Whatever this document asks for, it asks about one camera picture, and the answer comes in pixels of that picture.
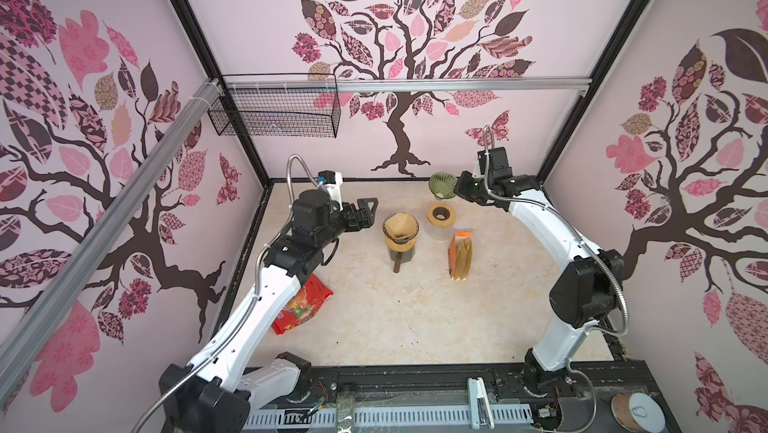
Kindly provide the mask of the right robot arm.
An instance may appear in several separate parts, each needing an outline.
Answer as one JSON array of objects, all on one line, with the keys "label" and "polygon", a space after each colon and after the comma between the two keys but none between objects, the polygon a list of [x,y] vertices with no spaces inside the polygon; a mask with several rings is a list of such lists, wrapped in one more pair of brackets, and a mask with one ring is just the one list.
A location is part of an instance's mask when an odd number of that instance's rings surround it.
[{"label": "right robot arm", "polygon": [[567,367],[592,331],[622,336],[628,311],[620,253],[586,239],[548,200],[530,175],[513,174],[506,150],[477,153],[474,170],[461,173],[454,192],[481,206],[494,206],[524,224],[560,269],[548,300],[553,316],[525,356],[522,382],[536,397],[567,375]]}]

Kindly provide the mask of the wooden ring dripper holder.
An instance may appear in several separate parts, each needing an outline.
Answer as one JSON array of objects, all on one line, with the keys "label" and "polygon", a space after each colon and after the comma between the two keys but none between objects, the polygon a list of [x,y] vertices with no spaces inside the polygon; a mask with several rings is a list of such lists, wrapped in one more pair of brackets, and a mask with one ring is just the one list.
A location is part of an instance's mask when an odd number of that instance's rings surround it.
[{"label": "wooden ring dripper holder", "polygon": [[416,235],[406,235],[401,237],[385,235],[385,243],[387,247],[395,252],[407,252],[412,250],[415,247],[416,239]]}]

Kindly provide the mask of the green ribbed glass dripper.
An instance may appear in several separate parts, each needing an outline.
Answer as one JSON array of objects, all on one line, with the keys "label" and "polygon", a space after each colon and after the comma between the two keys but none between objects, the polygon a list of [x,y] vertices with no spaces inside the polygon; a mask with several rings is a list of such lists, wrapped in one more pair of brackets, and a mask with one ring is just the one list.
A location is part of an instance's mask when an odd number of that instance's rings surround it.
[{"label": "green ribbed glass dripper", "polygon": [[428,187],[437,200],[448,200],[456,196],[455,188],[458,178],[449,172],[436,172],[428,181]]}]

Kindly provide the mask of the translucent plastic cup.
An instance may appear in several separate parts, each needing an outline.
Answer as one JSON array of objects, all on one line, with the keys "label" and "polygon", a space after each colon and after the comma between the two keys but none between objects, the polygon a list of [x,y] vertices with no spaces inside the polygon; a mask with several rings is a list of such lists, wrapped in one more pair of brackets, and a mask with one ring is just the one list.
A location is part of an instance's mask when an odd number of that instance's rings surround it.
[{"label": "translucent plastic cup", "polygon": [[454,236],[454,226],[438,226],[429,221],[426,222],[424,232],[435,241],[450,241]]}]

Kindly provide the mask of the orange coffee filter pack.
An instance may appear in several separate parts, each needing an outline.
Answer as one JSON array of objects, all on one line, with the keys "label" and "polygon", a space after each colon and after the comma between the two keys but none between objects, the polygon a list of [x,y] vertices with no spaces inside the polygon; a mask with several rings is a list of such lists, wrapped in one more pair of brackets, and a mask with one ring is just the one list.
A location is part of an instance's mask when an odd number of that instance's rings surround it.
[{"label": "orange coffee filter pack", "polygon": [[449,276],[452,280],[468,278],[473,255],[471,232],[456,232],[448,247]]}]

